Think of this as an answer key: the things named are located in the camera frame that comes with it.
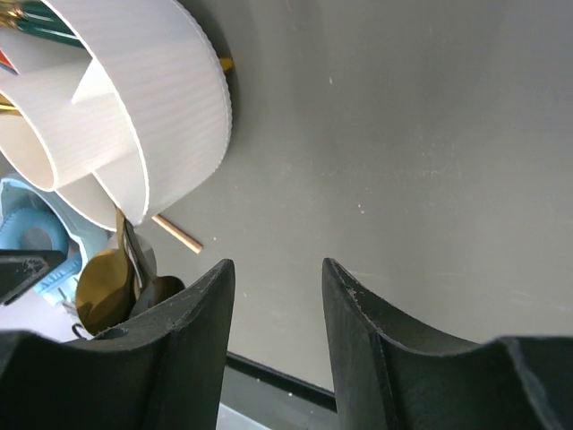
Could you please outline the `gold spoon green handle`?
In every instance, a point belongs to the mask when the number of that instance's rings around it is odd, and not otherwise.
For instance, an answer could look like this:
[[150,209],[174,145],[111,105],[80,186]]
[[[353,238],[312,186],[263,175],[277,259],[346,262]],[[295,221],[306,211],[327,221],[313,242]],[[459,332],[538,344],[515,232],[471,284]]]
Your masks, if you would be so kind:
[[124,247],[125,217],[115,209],[117,248],[94,256],[81,273],[75,305],[81,324],[96,336],[126,320],[133,307],[133,265]]

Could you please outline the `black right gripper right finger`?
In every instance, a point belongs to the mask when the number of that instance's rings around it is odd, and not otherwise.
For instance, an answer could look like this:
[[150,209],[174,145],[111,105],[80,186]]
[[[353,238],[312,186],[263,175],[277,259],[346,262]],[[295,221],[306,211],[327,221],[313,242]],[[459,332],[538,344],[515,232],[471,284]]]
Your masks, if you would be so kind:
[[329,258],[321,285],[342,428],[571,428],[571,338],[463,340],[399,310]]

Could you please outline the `white divided round container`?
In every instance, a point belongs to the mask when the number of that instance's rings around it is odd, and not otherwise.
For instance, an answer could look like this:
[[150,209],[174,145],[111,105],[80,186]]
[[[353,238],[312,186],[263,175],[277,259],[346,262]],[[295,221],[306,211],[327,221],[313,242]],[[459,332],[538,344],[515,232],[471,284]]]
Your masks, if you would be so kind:
[[2,30],[13,65],[1,153],[38,189],[115,229],[151,219],[226,155],[232,105],[218,55],[177,1],[51,1],[78,47]]

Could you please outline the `light blue headphones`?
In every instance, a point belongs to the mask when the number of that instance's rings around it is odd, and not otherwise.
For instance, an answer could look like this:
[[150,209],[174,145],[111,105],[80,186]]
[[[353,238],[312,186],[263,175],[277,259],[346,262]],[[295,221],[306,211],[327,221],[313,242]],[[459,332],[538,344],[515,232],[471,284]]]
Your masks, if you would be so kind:
[[50,305],[75,302],[89,260],[107,247],[109,234],[73,210],[57,193],[40,191],[18,174],[1,179],[1,247],[54,250],[64,261],[33,287]]

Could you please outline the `black spoon long handle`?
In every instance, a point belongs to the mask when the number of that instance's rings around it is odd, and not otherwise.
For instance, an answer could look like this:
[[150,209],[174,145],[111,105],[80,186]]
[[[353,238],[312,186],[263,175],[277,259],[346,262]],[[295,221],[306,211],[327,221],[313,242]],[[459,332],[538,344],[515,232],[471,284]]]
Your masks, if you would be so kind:
[[135,278],[138,280],[138,287],[134,290],[136,298],[130,312],[131,318],[143,314],[185,289],[184,283],[179,278],[172,275],[159,276],[151,267],[128,219],[124,219],[124,243],[133,262]]

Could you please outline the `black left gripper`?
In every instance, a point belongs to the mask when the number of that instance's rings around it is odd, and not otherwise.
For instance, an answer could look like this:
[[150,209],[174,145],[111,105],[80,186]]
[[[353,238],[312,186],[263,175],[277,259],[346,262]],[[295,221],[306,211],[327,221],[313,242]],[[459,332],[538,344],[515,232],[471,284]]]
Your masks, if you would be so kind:
[[65,260],[54,250],[1,251],[1,304],[9,305]]

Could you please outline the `silver copper chopstick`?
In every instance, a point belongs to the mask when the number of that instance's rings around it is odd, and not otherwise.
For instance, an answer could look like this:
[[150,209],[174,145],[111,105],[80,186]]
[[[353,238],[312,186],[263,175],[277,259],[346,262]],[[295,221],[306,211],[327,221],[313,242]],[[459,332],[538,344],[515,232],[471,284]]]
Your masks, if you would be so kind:
[[185,233],[178,226],[165,219],[163,216],[155,215],[152,217],[152,220],[195,254],[199,254],[202,251],[203,246],[201,243]]

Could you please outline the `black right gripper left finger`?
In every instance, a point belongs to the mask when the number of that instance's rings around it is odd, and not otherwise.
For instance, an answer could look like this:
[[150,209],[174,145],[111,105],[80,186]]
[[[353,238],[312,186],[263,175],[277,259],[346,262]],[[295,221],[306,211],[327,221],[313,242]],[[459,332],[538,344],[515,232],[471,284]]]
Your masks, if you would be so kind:
[[224,259],[92,340],[1,335],[4,429],[212,429],[235,297]]

